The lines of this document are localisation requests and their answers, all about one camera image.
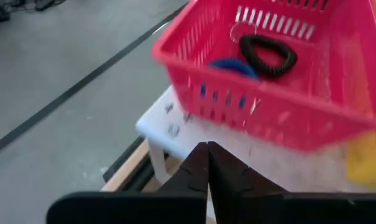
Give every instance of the black floor line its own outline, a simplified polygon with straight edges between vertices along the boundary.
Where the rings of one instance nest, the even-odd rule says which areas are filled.
[[[47,106],[44,106],[39,112],[37,112],[36,114],[31,116],[29,119],[24,121],[18,127],[16,127],[11,132],[9,132],[4,137],[2,137],[0,139],[0,151],[2,149],[4,149],[5,147],[7,147],[10,143],[14,142],[19,137],[21,137],[23,134],[25,134],[26,131],[28,131],[30,128],[34,127],[41,120],[46,118],[50,113],[52,113],[54,110],[56,110],[64,102],[66,102],[66,100],[71,98],[74,94],[78,93],[86,85],[91,83],[95,78],[102,75],[107,69],[109,69],[114,64],[116,64],[118,61],[123,59],[127,54],[131,53],[135,48],[137,48],[146,39],[148,39],[157,29],[161,28],[161,26],[164,26],[166,23],[168,23],[172,19],[174,19],[181,12],[181,10],[184,8],[185,5],[186,4],[184,4],[182,7],[177,9],[175,12],[171,13],[165,19],[163,19],[158,24],[156,24],[151,29],[149,29],[146,33],[144,33],[140,37],[138,37],[138,39],[136,39],[131,44],[129,44],[127,47],[125,47],[120,52],[118,52],[115,56],[111,57],[108,61],[106,61],[101,66],[99,66],[97,69],[95,69],[90,74],[85,76],[82,80],[80,80],[78,83],[73,85],[70,89],[68,89],[67,91],[62,93],[60,96],[58,96],[55,100],[53,100]]]

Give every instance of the metal key ring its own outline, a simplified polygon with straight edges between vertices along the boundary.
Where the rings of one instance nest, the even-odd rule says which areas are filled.
[[[257,26],[252,23],[252,22],[247,22],[247,21],[241,21],[241,22],[236,22],[232,27],[231,27],[231,31],[229,32],[229,38],[232,40],[232,42],[234,43],[239,43],[239,39],[235,38],[233,36],[233,31],[234,29],[239,25],[239,24],[247,24],[247,25],[252,25],[252,27],[254,28],[254,35],[257,34]]]

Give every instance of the red plastic basket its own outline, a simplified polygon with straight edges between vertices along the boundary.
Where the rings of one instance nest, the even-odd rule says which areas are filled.
[[[208,66],[239,57],[237,22],[286,42],[298,62],[275,82]],[[376,129],[376,7],[371,0],[196,0],[154,45],[184,110],[302,151]],[[266,61],[274,54],[260,52]]]

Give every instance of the white table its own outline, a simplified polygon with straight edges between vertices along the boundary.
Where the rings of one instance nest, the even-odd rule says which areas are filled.
[[[138,120],[136,129],[149,141],[155,176],[161,183],[170,178],[163,151],[184,159],[199,142],[215,141],[291,192],[365,192],[347,180],[345,155],[339,146],[316,154],[301,154],[197,117],[186,122],[172,87]],[[208,207],[208,216],[214,218],[212,205]]]

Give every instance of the gray concrete floor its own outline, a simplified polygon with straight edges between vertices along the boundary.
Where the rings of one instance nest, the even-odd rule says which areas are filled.
[[[0,138],[184,2],[69,0],[13,14],[0,24]],[[56,198],[103,186],[169,85],[150,54],[160,33],[0,152],[0,223],[44,223]]]

